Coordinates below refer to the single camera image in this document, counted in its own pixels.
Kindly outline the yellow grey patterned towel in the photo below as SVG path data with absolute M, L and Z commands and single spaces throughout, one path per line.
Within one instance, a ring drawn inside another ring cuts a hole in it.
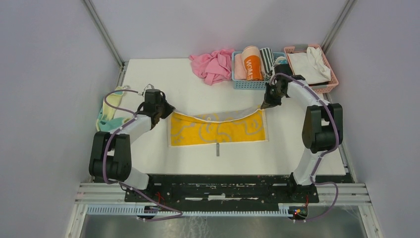
M 167 140 L 170 147 L 265 142 L 268 141 L 265 111 L 259 106 L 193 116 L 175 111 L 168 119 Z

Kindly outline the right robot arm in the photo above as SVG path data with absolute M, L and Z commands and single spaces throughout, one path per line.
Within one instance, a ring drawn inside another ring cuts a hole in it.
M 322 99 L 301 75 L 291 75 L 285 64 L 274 67 L 272 77 L 265 84 L 261 109 L 280 106 L 284 97 L 296 100 L 305 110 L 302 141 L 305 146 L 300 162 L 291 174 L 293 185 L 286 188 L 286 196 L 299 202 L 306 196 L 303 186 L 315 183 L 322 158 L 338 148 L 343 140 L 343 108 L 339 103 Z

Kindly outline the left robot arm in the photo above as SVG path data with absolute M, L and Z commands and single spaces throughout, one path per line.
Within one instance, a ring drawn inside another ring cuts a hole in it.
M 146 89 L 142 102 L 131 119 L 111 132 L 96 132 L 93 138 L 89 173 L 107 184 L 121 183 L 137 189 L 145 202 L 154 199 L 156 189 L 149 184 L 150 176 L 132 167 L 131 144 L 152 130 L 161 119 L 175 110 L 159 89 Z

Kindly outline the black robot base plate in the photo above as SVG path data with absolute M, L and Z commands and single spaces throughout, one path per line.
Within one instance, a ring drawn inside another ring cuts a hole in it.
M 321 176 L 317 185 L 297 185 L 290 176 L 181 176 L 152 175 L 144 190 L 116 184 L 122 200 L 145 203 L 146 213 L 174 212 L 279 212 L 284 206 L 321 204 L 351 182 L 349 175 Z

